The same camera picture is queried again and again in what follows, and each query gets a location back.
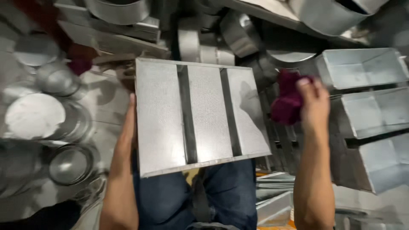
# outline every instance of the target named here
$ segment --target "right hand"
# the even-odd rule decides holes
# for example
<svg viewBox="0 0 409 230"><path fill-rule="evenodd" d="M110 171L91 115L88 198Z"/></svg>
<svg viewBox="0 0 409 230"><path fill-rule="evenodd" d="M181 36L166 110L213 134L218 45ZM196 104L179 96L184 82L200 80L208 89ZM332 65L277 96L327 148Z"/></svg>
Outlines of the right hand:
<svg viewBox="0 0 409 230"><path fill-rule="evenodd" d="M297 81L304 105L301 109L301 121L306 135L322 136L328 134L328 116L330 112L329 93L318 79L311 83L307 78Z"/></svg>

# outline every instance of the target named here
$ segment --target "forearm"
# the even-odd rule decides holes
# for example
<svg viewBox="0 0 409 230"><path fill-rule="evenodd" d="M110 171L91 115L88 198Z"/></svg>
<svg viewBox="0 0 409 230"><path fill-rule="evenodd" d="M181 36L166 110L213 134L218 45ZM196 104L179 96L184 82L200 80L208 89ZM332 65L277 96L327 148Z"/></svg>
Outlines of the forearm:
<svg viewBox="0 0 409 230"><path fill-rule="evenodd" d="M335 201L331 183L328 133L306 135L294 185L297 229L332 229Z"/></svg>
<svg viewBox="0 0 409 230"><path fill-rule="evenodd" d="M130 146L131 144L118 143L115 147L99 222L100 230L138 229L139 217L133 187Z"/></svg>

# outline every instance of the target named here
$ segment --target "maroon cloth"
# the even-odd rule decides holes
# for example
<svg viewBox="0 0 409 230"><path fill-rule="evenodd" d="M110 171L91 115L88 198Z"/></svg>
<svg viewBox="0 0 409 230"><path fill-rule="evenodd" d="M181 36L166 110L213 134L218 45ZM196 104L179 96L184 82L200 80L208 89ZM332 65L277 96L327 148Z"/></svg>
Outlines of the maroon cloth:
<svg viewBox="0 0 409 230"><path fill-rule="evenodd" d="M92 67L91 61L86 61L82 59L73 59L71 62L67 63L67 66L77 75L81 75L86 71L90 70Z"/></svg>
<svg viewBox="0 0 409 230"><path fill-rule="evenodd" d="M303 98L297 90L296 83L301 78L308 78L311 82L313 76L300 75L297 72L289 72L281 69L277 77L280 93L278 98L270 106L270 118L274 122L292 125L301 120L300 111L303 106Z"/></svg>

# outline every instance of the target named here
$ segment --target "fingernail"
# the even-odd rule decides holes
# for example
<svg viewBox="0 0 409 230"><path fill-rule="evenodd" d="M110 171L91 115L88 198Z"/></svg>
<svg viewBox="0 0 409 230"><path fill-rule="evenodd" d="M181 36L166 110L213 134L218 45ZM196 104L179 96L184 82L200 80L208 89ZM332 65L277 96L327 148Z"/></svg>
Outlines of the fingernail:
<svg viewBox="0 0 409 230"><path fill-rule="evenodd" d="M297 84L299 86L304 86L304 85L307 85L309 83L310 83L310 81L308 79L306 79L306 78L301 78L300 80L297 81Z"/></svg>

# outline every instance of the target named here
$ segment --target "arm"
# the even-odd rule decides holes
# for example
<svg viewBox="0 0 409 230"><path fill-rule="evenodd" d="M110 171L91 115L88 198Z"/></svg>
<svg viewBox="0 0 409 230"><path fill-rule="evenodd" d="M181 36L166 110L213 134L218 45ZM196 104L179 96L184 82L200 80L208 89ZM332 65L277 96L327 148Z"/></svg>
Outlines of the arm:
<svg viewBox="0 0 409 230"><path fill-rule="evenodd" d="M297 229L329 230L334 226L335 200L328 143L329 94L321 82L297 82L304 99L301 111L304 149L294 185Z"/></svg>
<svg viewBox="0 0 409 230"><path fill-rule="evenodd" d="M131 94L122 133L118 138L112 158L106 194L99 220L100 230L138 229L139 216L131 170L134 132L135 95Z"/></svg>

